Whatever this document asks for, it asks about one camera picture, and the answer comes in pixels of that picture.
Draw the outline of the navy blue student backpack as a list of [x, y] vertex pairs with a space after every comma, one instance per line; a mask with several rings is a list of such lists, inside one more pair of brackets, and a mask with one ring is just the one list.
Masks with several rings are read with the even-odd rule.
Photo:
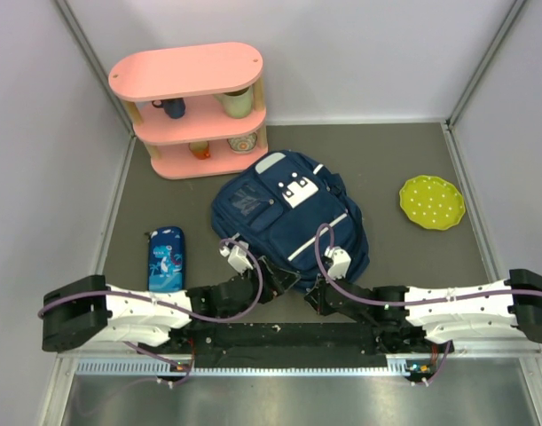
[[211, 205], [211, 225], [222, 238], [245, 242], [255, 256], [297, 272], [295, 288], [309, 291], [319, 274], [314, 249], [330, 238], [350, 256], [349, 280], [370, 263], [360, 207], [340, 175], [305, 154], [280, 150], [264, 155], [226, 183]]

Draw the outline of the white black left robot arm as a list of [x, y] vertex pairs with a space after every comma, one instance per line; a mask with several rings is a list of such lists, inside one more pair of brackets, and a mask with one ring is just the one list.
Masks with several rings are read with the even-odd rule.
[[128, 342], [180, 351], [187, 327], [241, 319], [300, 278], [264, 256], [223, 283], [168, 293], [127, 290], [106, 283], [103, 275], [90, 275], [44, 296], [38, 312], [42, 348], [61, 353], [86, 343]]

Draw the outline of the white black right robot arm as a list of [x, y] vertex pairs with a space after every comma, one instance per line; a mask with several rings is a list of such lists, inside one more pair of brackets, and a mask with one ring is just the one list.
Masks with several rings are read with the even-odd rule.
[[478, 338], [524, 336], [542, 344], [542, 275], [527, 269], [467, 288], [366, 289], [319, 277], [305, 299], [320, 315], [340, 313], [371, 326], [389, 351]]

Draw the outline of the blue dinosaur pencil case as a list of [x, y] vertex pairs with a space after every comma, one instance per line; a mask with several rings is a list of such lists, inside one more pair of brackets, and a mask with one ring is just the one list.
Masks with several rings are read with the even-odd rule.
[[177, 226], [148, 233], [148, 290], [171, 293], [185, 287], [185, 236]]

